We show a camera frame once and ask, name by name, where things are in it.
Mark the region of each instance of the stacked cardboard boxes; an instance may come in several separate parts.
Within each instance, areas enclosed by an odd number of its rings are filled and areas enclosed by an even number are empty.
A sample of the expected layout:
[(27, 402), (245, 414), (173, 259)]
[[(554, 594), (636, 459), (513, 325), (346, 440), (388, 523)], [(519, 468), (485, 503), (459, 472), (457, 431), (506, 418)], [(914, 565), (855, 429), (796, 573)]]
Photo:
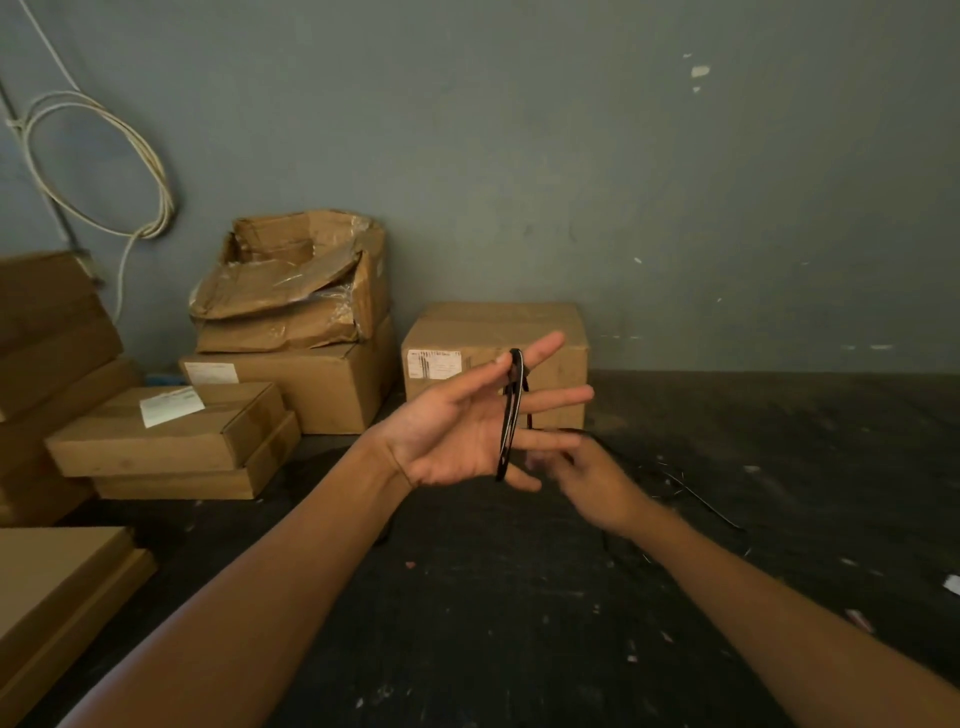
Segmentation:
[(148, 426), (144, 402), (181, 387), (123, 392), (47, 438), (60, 472), (104, 498), (254, 498), (300, 440), (271, 382), (194, 388), (201, 409)]
[[(531, 391), (587, 383), (589, 344), (573, 303), (434, 303), (403, 340), (407, 400), (438, 381), (523, 349), (551, 331), (562, 331), (564, 347), (529, 377)], [(534, 415), (538, 429), (583, 428), (582, 404)]]
[(155, 571), (123, 528), (0, 530), (0, 728), (12, 728)]
[(84, 269), (67, 253), (0, 260), (0, 526), (49, 525), (92, 491), (43, 439), (140, 375)]
[(234, 221), (190, 304), (193, 384), (276, 382), (312, 434), (363, 432), (399, 374), (386, 233), (337, 210)]

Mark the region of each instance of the white cable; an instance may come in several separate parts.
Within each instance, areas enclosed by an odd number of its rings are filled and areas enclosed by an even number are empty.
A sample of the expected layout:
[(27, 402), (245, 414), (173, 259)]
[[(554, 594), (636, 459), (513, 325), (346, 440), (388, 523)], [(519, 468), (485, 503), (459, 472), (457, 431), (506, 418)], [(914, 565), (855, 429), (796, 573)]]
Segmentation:
[[(113, 322), (116, 323), (120, 320), (120, 314), (123, 312), (124, 276), (127, 271), (127, 258), (130, 255), (131, 248), (137, 240), (150, 240), (158, 237), (170, 227), (170, 223), (173, 221), (175, 212), (173, 193), (171, 192), (170, 185), (167, 182), (167, 176), (163, 169), (163, 164), (160, 162), (160, 158), (156, 155), (156, 152), (153, 150), (153, 148), (151, 148), (151, 146), (147, 143), (147, 140), (144, 139), (143, 136), (141, 136), (132, 126), (130, 126), (130, 124), (107, 111), (102, 104), (90, 98), (80, 90), (80, 86), (74, 80), (73, 76), (70, 75), (70, 72), (66, 69), (66, 66), (60, 59), (60, 54), (57, 53), (53, 43), (50, 42), (50, 39), (43, 32), (43, 29), (40, 28), (40, 24), (37, 22), (34, 14), (27, 5), (27, 0), (20, 0), (20, 6), (23, 8), (23, 12), (27, 14), (27, 17), (30, 18), (30, 22), (33, 23), (37, 34), (43, 41), (43, 44), (47, 47), (47, 50), (50, 51), (50, 55), (53, 57), (54, 62), (60, 69), (60, 73), (63, 74), (63, 78), (70, 83), (70, 85), (73, 87), (73, 90), (50, 91), (49, 93), (44, 93), (38, 96), (27, 107), (27, 110), (23, 116), (21, 116), (19, 119), (8, 119), (7, 124), (17, 135), (17, 138), (20, 141), (20, 146), (23, 149), (23, 157), (27, 162), (27, 168), (34, 176), (36, 186), (39, 187), (44, 194), (46, 194), (51, 200), (56, 202), (67, 212), (79, 217), (85, 223), (96, 228), (97, 230), (127, 238), (127, 245), (124, 247), (123, 254), (120, 256), (120, 266), (117, 269), (117, 298), (116, 306), (113, 310)], [(51, 186), (51, 184), (43, 178), (39, 169), (37, 168), (36, 160), (34, 159), (34, 150), (31, 147), (31, 135), (33, 134), (34, 129), (40, 120), (49, 116), (55, 111), (60, 111), (62, 109), (87, 109), (93, 111), (102, 119), (112, 124), (116, 129), (120, 130), (120, 133), (127, 138), (127, 141), (131, 143), (131, 146), (133, 146), (133, 149), (136, 151), (137, 155), (146, 165), (147, 170), (156, 181), (156, 189), (158, 192), (159, 201), (157, 205), (156, 218), (154, 220), (141, 226), (140, 228), (137, 228), (133, 232), (119, 231), (106, 225), (101, 225), (96, 220), (80, 212), (76, 207), (64, 200), (57, 190), (55, 190), (53, 186)]]

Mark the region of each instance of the printed label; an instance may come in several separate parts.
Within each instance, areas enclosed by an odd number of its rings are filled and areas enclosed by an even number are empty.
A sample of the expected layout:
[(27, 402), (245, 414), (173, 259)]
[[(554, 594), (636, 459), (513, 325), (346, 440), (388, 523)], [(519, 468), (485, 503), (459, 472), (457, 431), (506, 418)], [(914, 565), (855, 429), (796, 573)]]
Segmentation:
[(191, 384), (239, 384), (237, 370), (229, 362), (185, 361), (183, 368)]
[(168, 423), (194, 412), (200, 412), (202, 409), (204, 409), (204, 401), (200, 399), (200, 395), (193, 387), (184, 387), (174, 392), (140, 400), (140, 414), (143, 415), (144, 427)]
[(407, 351), (407, 372), (411, 379), (450, 379), (464, 370), (460, 352), (437, 349)]

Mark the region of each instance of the dark floor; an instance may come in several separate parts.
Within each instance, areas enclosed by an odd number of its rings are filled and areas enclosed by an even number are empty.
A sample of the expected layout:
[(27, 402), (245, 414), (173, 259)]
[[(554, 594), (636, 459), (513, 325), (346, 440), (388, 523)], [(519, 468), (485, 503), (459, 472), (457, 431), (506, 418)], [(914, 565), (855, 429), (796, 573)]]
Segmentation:
[[(635, 461), (683, 469), (748, 533), (679, 501), (698, 527), (838, 614), (859, 610), (881, 640), (960, 683), (960, 597), (941, 586), (960, 572), (960, 377), (592, 380), (589, 429)], [(160, 571), (24, 728), (54, 725), (348, 443), (304, 439), (257, 501), (101, 501), (71, 517), (133, 525)], [(552, 487), (527, 495), (481, 480), (404, 502), (270, 721), (421, 724), (789, 722), (659, 567), (624, 542), (605, 550)]]

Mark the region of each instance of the painted wall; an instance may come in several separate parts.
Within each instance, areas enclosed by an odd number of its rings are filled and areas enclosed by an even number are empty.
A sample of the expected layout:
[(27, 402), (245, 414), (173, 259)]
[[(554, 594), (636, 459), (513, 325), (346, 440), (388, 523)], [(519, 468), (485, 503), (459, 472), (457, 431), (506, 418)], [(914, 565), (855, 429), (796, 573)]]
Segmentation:
[[(231, 218), (333, 206), (391, 233), (401, 330), (436, 300), (560, 299), (599, 367), (960, 369), (955, 0), (32, 6), (177, 188), (121, 324), (151, 368), (192, 347)], [(62, 86), (14, 2), (0, 79), (21, 110)], [(85, 210), (154, 214), (110, 126), (67, 112), (37, 142)], [(3, 253), (57, 246), (8, 135), (0, 225)], [(112, 274), (122, 241), (76, 230)]]

